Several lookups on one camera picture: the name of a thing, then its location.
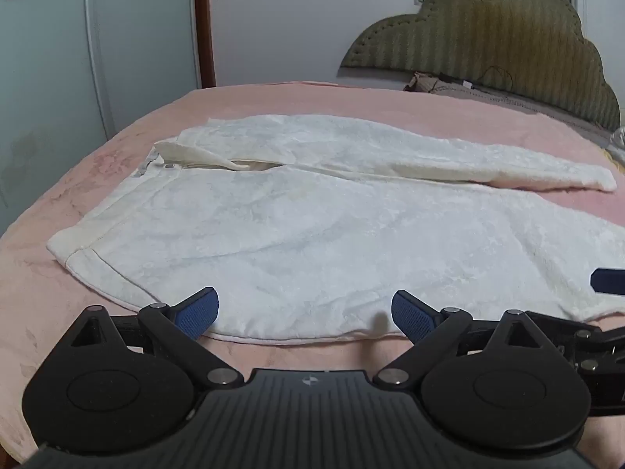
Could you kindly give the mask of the white jacquard pants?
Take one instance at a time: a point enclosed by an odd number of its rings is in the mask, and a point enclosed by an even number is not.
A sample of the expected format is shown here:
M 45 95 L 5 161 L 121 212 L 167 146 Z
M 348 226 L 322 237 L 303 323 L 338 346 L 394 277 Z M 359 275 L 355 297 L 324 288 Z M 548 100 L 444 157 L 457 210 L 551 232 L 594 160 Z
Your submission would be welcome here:
M 546 199 L 611 193 L 604 167 L 330 115 L 212 120 L 157 142 L 50 252 L 138 310 L 204 287 L 212 335 L 298 344 L 391 335 L 393 293 L 482 319 L 509 308 L 613 315 L 593 291 L 624 264 L 618 224 Z

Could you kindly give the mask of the frosted glass wardrobe door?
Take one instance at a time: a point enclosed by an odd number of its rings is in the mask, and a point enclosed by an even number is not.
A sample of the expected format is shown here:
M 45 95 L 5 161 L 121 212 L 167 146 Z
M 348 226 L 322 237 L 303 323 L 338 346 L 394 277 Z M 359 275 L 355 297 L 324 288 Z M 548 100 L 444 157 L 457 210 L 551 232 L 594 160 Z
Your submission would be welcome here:
M 194 0 L 1 0 L 1 222 L 200 86 Z

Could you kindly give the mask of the brown wooden door frame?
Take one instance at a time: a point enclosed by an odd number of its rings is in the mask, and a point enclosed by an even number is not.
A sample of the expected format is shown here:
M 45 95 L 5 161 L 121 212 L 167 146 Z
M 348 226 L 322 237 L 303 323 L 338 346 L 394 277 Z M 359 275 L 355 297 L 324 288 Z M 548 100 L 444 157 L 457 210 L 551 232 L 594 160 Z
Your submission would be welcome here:
M 202 88 L 214 88 L 214 67 L 210 0 L 195 0 L 196 43 Z

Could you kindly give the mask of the olive upholstered headboard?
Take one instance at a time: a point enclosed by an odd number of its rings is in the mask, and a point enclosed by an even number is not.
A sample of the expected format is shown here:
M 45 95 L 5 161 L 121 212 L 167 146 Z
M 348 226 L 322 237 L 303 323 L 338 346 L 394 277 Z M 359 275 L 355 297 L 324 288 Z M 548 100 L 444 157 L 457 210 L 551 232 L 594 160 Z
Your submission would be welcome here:
M 341 66 L 444 74 L 609 130 L 621 123 L 601 55 L 567 0 L 425 0 L 366 28 Z

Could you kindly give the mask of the patterned pillow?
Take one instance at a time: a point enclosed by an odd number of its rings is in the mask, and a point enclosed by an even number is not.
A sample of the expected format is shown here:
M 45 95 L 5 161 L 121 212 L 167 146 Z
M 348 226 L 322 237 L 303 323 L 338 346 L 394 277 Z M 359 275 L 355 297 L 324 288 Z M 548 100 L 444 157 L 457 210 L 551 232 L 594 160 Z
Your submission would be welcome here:
M 554 120 L 561 121 L 571 126 L 573 129 L 598 131 L 604 134 L 611 133 L 611 130 L 598 125 L 598 123 L 578 118 L 572 115 L 572 113 L 564 111 L 564 109 L 546 103 L 536 102 L 536 100 L 521 97 L 520 95 L 476 85 L 473 82 L 458 81 L 458 79 L 452 79 L 445 75 L 436 76 L 423 72 L 415 72 L 412 75 L 412 79 L 410 79 L 408 84 L 404 87 L 404 90 L 413 93 L 431 93 L 442 95 L 442 97 L 460 98 L 461 100 L 475 100 L 476 102 L 523 112 L 527 115 L 540 113 Z

